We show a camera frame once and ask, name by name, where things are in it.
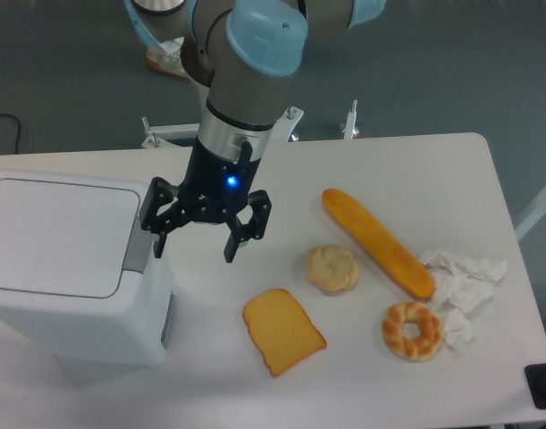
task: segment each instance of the white table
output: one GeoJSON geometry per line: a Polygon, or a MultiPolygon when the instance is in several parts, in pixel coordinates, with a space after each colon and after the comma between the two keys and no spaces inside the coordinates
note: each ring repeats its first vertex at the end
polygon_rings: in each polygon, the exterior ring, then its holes
{"type": "MultiPolygon", "coordinates": [[[[0,156],[0,168],[179,183],[184,148],[0,156]]],[[[524,366],[546,362],[546,339],[491,155],[475,134],[270,146],[253,189],[273,211],[265,238],[223,260],[227,228],[191,224],[166,251],[181,286],[158,367],[63,361],[0,323],[0,429],[434,428],[545,420],[524,366]],[[449,248],[509,261],[494,299],[474,316],[475,342],[445,345],[424,364],[394,357],[379,327],[406,300],[324,212],[325,188],[363,202],[414,253],[449,248]],[[338,297],[304,278],[307,250],[339,242],[361,279],[338,297]],[[278,379],[240,316],[263,290],[288,289],[328,341],[278,379]]]]}

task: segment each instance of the bread slice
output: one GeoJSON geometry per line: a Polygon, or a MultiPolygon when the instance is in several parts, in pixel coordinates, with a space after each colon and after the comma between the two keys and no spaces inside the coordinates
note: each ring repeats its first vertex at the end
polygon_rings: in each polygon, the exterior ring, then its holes
{"type": "Polygon", "coordinates": [[[284,289],[271,289],[243,308],[248,334],[277,377],[299,361],[326,349],[326,340],[302,306],[284,289]]]}

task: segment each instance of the donut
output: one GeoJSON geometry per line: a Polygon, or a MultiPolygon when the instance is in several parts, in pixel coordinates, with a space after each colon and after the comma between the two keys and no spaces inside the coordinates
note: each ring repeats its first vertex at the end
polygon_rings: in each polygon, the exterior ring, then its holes
{"type": "Polygon", "coordinates": [[[400,302],[388,308],[382,321],[382,337],[392,353],[410,362],[424,362],[441,345],[441,322],[435,313],[419,302],[400,302]],[[404,324],[415,323],[420,334],[408,338],[404,324]]]}

